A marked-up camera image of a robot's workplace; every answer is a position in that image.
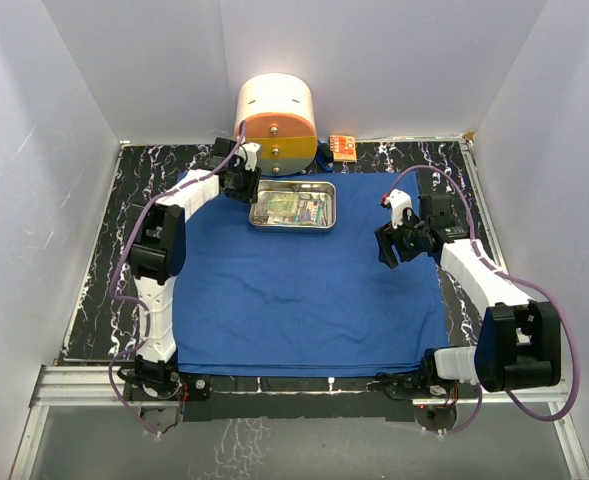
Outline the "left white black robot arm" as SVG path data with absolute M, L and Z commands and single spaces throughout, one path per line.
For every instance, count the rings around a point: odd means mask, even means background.
M 138 310 L 139 340 L 126 352 L 134 360 L 123 381 L 153 397 L 168 399 L 180 389 L 173 335 L 175 281 L 186 260 L 186 223 L 221 194 L 245 204 L 257 201 L 261 178 L 261 146 L 218 138 L 211 169 L 191 169 L 173 187 L 151 198 L 136 219 L 126 241 L 109 293 L 114 300 L 132 302 Z M 124 266 L 134 279 L 136 295 L 116 292 Z

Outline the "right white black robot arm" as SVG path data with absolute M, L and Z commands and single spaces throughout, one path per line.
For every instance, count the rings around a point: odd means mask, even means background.
M 503 278 L 497 265 L 455 216 L 447 195 L 425 195 L 414 211 L 411 197 L 393 190 L 382 201 L 390 220 L 375 231 L 378 259 L 389 268 L 425 254 L 464 290 L 482 315 L 476 345 L 426 350 L 421 388 L 440 397 L 455 382 L 489 392 L 551 387 L 561 377 L 557 309 L 537 302 Z

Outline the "steel instrument tray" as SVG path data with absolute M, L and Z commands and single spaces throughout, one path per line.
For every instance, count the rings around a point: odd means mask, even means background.
M 261 180 L 248 221 L 263 231 L 326 233 L 337 220 L 336 197 L 330 182 Z

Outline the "packaged supplies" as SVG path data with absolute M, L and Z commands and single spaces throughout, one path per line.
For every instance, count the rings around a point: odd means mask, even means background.
M 316 227 L 326 220 L 325 201 L 310 193 L 268 192 L 255 212 L 258 225 Z

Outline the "blue surgical cloth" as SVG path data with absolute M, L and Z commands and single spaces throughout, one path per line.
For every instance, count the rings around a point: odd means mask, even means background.
M 261 231 L 218 197 L 186 223 L 173 295 L 184 373 L 358 377 L 415 369 L 448 343 L 435 263 L 394 269 L 375 230 L 389 173 L 333 174 L 338 218 L 326 233 Z

